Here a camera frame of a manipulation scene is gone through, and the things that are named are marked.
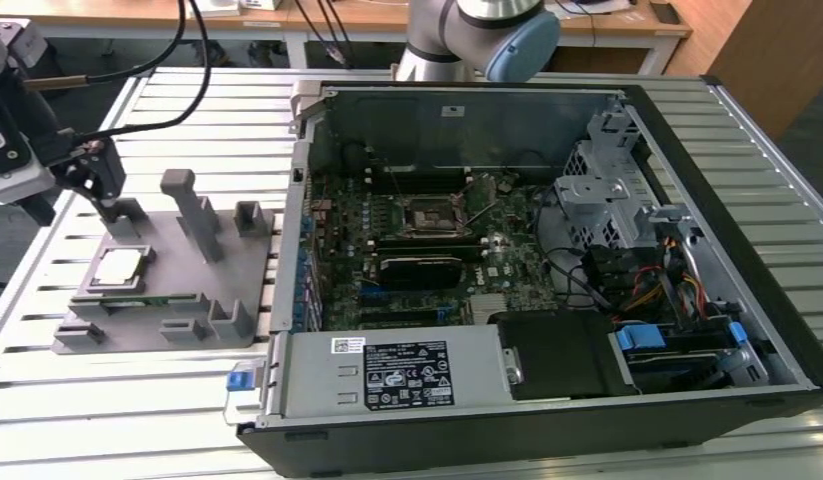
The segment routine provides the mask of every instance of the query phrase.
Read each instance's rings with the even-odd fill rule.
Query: aluminum extrusion table
[[[157,193],[168,168],[199,173],[195,189],[216,209],[239,199],[281,211],[293,138],[292,83],[384,80],[384,72],[216,70],[185,125],[119,138],[129,174],[124,196],[173,210]],[[823,200],[722,88],[696,79],[544,75],[539,82],[636,80],[658,103],[719,197],[823,342]],[[173,117],[191,102],[197,69],[131,79],[104,126]],[[671,187],[667,176],[660,183]],[[102,226],[90,205],[61,195],[0,301],[0,478],[275,478],[224,423],[225,374],[267,349],[57,356],[52,333],[81,281]],[[276,219],[275,225],[283,225]],[[275,232],[273,252],[280,240]],[[271,302],[276,259],[268,262]],[[823,478],[823,408],[760,421],[704,445],[666,451],[513,462],[377,478]]]

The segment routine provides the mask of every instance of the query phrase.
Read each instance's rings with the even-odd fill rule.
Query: floor
[[[115,54],[105,53],[106,45],[97,40],[54,40],[58,63],[68,75],[77,73],[102,73],[120,70],[152,58],[164,48],[157,41],[119,41],[113,44]],[[221,42],[235,65],[248,67],[247,42]],[[320,52],[320,46],[308,48],[311,65],[316,68],[333,67]],[[381,44],[356,48],[359,65],[379,68],[399,58],[401,46]],[[276,67],[285,66],[283,56],[272,56]],[[193,51],[181,46],[168,58],[165,66],[192,66]],[[77,89],[50,99],[52,108],[62,121],[77,131],[90,131],[108,112],[109,105],[120,90],[120,84],[108,84]],[[823,195],[823,91],[796,119],[779,141],[779,148],[802,171],[808,181]],[[37,227],[22,211],[14,207],[0,207],[0,281],[8,281],[25,249],[33,239]]]

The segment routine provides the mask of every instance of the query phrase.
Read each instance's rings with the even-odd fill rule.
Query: black cable
[[[574,267],[571,267],[571,270],[568,270],[568,273],[574,275],[574,271],[578,269],[583,269],[583,265],[575,265]],[[566,287],[564,295],[566,295],[564,304],[567,308],[570,309],[592,308],[592,305],[571,305],[568,303],[568,300],[571,300],[571,297],[591,297],[588,293],[578,293],[574,291],[574,282],[571,281],[571,277],[568,277],[568,284]]]
[[[295,0],[295,5],[299,8],[299,12],[301,12],[301,16],[304,17],[304,21],[307,22],[307,26],[309,27],[311,32],[313,32],[313,35],[316,36],[316,40],[319,40],[319,43],[321,44],[321,48],[325,49],[325,53],[331,58],[333,58],[333,60],[336,60],[337,63],[344,64],[344,62],[341,62],[340,59],[335,56],[335,53],[339,53],[337,48],[325,41],[324,37],[319,33],[319,30],[316,30],[316,25],[313,25],[313,22],[309,19],[309,15],[307,15],[307,11],[301,6],[301,0]]]
[[[580,256],[584,255],[586,252],[579,248],[574,247],[554,247],[548,251],[544,252],[544,258],[550,257],[550,254],[554,252],[568,252],[571,255]]]
[[[333,0],[327,0],[328,8],[331,9],[331,13],[333,13],[333,18],[336,18],[336,25],[340,27],[340,32],[343,32],[343,39],[345,40],[345,47],[348,48],[348,60],[349,60],[349,68],[357,64],[357,57],[355,56],[355,49],[352,48],[352,41],[348,38],[348,33],[345,33],[345,25],[343,25],[343,20],[340,19],[340,15],[336,13],[336,9],[333,8]]]
[[[179,23],[176,26],[176,34],[173,35],[173,40],[171,40],[171,43],[168,44],[168,47],[164,49],[164,51],[149,62],[144,63],[143,65],[137,65],[128,70],[115,73],[106,73],[104,75],[88,75],[85,77],[88,84],[106,83],[129,78],[133,75],[144,73],[151,68],[157,67],[159,64],[167,60],[167,58],[173,53],[177,45],[180,44],[183,34],[185,33],[185,0],[177,0],[176,3],[179,6]]]
[[[331,40],[333,41],[333,47],[339,49],[340,39],[337,38],[336,32],[333,31],[333,22],[331,22],[331,17],[328,17],[328,10],[325,10],[324,0],[316,0],[316,5],[319,5],[321,16],[325,19],[325,25],[328,25],[328,31],[331,32]]]
[[[595,290],[583,280],[580,280],[571,273],[568,273],[568,271],[564,268],[562,268],[559,265],[556,265],[556,262],[552,262],[552,261],[548,260],[547,264],[568,280],[571,280],[576,284],[578,287],[580,287],[586,291],[586,293],[592,297],[592,300],[595,301],[598,306],[600,306],[603,309],[610,310],[610,311],[615,311],[616,310],[616,308],[612,306],[610,301],[606,298],[603,298],[603,295],[600,295],[598,290]]]
[[[591,50],[588,51],[588,66],[591,68],[591,65],[592,65],[592,52],[595,51],[595,46],[598,45],[598,32],[596,32],[596,29],[595,29],[595,15],[603,15],[603,14],[590,13],[588,10],[586,10],[586,8],[583,7],[583,5],[580,5],[576,2],[575,2],[575,5],[583,11],[582,13],[580,12],[575,12],[572,10],[568,10],[566,8],[566,6],[559,2],[559,0],[555,0],[555,2],[556,2],[556,5],[559,5],[559,8],[562,8],[571,15],[588,15],[588,25],[591,26],[591,29],[592,29],[592,46],[591,46]]]
[[[159,122],[159,123],[147,123],[144,125],[129,125],[121,128],[112,128],[109,130],[100,130],[94,133],[86,133],[84,135],[78,135],[76,137],[77,144],[82,144],[90,140],[98,140],[102,138],[112,137],[115,135],[124,135],[127,133],[135,132],[147,132],[149,130],[160,130],[163,128],[173,127],[183,123],[185,119],[195,113],[197,107],[200,106],[200,102],[203,101],[203,97],[207,95],[207,90],[209,88],[209,80],[212,78],[212,64],[209,63],[209,34],[207,33],[207,25],[203,22],[203,16],[200,15],[200,9],[197,8],[196,0],[188,0],[188,3],[192,6],[192,12],[195,13],[195,20],[197,21],[197,28],[200,29],[200,43],[203,49],[203,81],[200,83],[200,89],[197,90],[197,95],[195,95],[195,100],[192,101],[188,108],[183,111],[183,113],[173,119]]]

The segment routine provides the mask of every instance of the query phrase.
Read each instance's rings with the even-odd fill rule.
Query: blue tab
[[[634,342],[631,341],[630,335],[627,335],[627,332],[624,330],[619,330],[618,332],[615,332],[615,338],[619,341],[619,348],[622,349],[622,351],[627,351],[634,348]]]
[[[227,374],[227,391],[244,392],[253,390],[253,372],[229,372]]]
[[[656,325],[648,323],[626,325],[615,334],[622,350],[663,348],[666,340]]]
[[[731,322],[728,324],[728,331],[738,345],[743,345],[748,341],[748,335],[746,335],[746,330],[740,322]]]

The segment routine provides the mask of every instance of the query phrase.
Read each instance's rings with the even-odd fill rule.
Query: black plastic cover
[[[515,400],[632,395],[624,383],[608,334],[612,322],[595,311],[537,310],[491,316],[503,347],[515,350],[523,382]]]

